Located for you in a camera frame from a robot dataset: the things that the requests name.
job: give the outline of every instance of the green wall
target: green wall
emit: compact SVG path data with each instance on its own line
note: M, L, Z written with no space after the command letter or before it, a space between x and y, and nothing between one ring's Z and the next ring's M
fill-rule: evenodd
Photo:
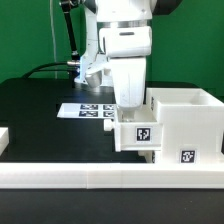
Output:
M57 59L70 58L64 17L53 0ZM19 77L40 64L53 62L49 0L0 2L0 81ZM147 79L194 83L215 96L224 96L224 1L183 0L169 16L153 19L153 54ZM83 9L72 11L79 51ZM36 74L44 77L47 74Z

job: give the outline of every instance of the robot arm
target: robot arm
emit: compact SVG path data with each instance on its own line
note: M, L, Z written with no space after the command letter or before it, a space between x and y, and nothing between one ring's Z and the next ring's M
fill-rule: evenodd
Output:
M104 57L97 54L97 35L94 35L94 41L89 37L91 44L89 42L87 48L94 47L87 50L84 60L81 58L80 77L85 73L81 82L87 81L91 88L96 88L102 84L102 76L112 76L116 103L123 121L133 121L135 111L143 104L146 56L151 54L152 45L152 31L147 21L152 19L154 10L157 15L169 14L181 1L61 0L69 10L85 4L90 15L96 13L94 21L102 26L99 46Z
M123 121L133 121L143 103L146 56L151 54L152 31L147 21L157 0L97 0L100 49L113 77L114 92Z

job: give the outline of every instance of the white paper with markers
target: white paper with markers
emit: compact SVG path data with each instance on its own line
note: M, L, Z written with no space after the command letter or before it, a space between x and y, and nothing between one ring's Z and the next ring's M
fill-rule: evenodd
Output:
M57 117L76 119L113 119L114 105L63 103Z

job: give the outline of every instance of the white platform edge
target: white platform edge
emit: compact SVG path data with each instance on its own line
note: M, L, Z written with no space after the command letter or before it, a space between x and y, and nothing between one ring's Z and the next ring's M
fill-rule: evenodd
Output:
M0 128L0 155L4 152L8 144L9 144L8 128Z
M1 189L224 188L224 165L1 163Z

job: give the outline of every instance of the black table surface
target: black table surface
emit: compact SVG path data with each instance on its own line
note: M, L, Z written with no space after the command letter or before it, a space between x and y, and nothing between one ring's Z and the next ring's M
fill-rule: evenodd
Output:
M195 87L147 83L153 87ZM0 84L0 126L10 144L1 162L135 162L137 153L116 153L102 120L57 119L62 102L114 103L111 93L71 87L68 80L9 79ZM223 224L224 191L204 189L5 189L0 223Z

